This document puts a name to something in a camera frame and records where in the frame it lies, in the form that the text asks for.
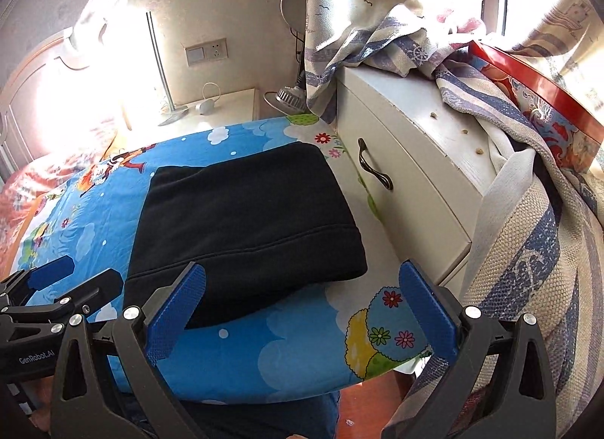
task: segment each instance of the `lamp base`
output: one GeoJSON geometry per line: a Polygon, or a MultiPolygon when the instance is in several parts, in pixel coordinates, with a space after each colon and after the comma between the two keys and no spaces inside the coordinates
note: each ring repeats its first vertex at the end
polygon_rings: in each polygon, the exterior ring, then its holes
{"type": "Polygon", "coordinates": [[[182,119],[186,114],[188,114],[188,105],[177,106],[173,111],[168,112],[167,114],[170,114],[169,117],[163,122],[160,122],[158,126],[168,125],[182,119]]]}

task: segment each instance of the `flower print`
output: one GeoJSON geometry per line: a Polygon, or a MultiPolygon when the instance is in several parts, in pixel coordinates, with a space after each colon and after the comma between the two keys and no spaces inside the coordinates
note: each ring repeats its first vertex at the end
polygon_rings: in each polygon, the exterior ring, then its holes
{"type": "Polygon", "coordinates": [[[392,308],[392,306],[398,308],[399,303],[403,302],[401,295],[397,294],[396,291],[384,291],[384,296],[382,296],[382,299],[384,300],[384,306],[388,306],[389,308],[392,308]]]}
{"type": "Polygon", "coordinates": [[[596,158],[600,143],[597,143],[581,131],[573,133],[573,142],[567,155],[573,158],[573,168],[577,173],[587,173],[596,158]]]}
{"type": "Polygon", "coordinates": [[[552,121],[554,109],[532,91],[522,90],[521,105],[522,112],[535,127],[543,126],[552,121]]]}
{"type": "Polygon", "coordinates": [[[321,134],[317,134],[315,136],[315,141],[317,141],[319,144],[327,144],[331,141],[331,137],[329,137],[329,134],[322,132],[321,134]]]}
{"type": "Polygon", "coordinates": [[[384,330],[384,327],[374,327],[369,334],[369,341],[376,345],[386,345],[387,340],[390,340],[390,338],[390,330],[384,330]]]}
{"type": "Polygon", "coordinates": [[[407,330],[400,331],[399,336],[394,339],[396,340],[396,344],[400,345],[403,349],[406,347],[413,348],[413,342],[415,342],[413,333],[407,330]]]}

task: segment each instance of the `blue gripper pad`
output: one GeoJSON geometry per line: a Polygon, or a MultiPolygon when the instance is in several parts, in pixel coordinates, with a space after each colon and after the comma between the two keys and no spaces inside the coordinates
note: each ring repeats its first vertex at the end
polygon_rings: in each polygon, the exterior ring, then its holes
{"type": "Polygon", "coordinates": [[[457,327],[410,261],[401,264],[399,285],[434,354],[453,364],[458,353],[457,327]]]}
{"type": "Polygon", "coordinates": [[[145,353],[152,365],[170,356],[180,334],[205,293],[205,270],[194,265],[147,326],[145,353]]]}
{"type": "Polygon", "coordinates": [[[41,291],[68,275],[74,273],[74,261],[69,255],[63,255],[52,262],[37,267],[29,274],[27,285],[30,289],[41,291]]]}

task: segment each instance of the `pink bedding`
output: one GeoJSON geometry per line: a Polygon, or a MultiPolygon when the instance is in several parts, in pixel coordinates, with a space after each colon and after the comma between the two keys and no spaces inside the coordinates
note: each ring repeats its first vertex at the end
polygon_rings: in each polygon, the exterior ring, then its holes
{"type": "Polygon", "coordinates": [[[41,196],[103,158],[116,137],[105,123],[94,132],[95,142],[71,153],[56,152],[32,161],[13,173],[0,194],[0,281],[10,275],[19,233],[28,225],[41,196]]]}

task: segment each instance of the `wooden floor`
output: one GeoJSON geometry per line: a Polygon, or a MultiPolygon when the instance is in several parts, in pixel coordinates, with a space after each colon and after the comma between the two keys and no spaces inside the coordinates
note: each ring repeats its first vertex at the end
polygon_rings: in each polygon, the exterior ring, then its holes
{"type": "Polygon", "coordinates": [[[342,390],[336,439],[379,439],[412,383],[411,376],[390,371],[342,390]]]}

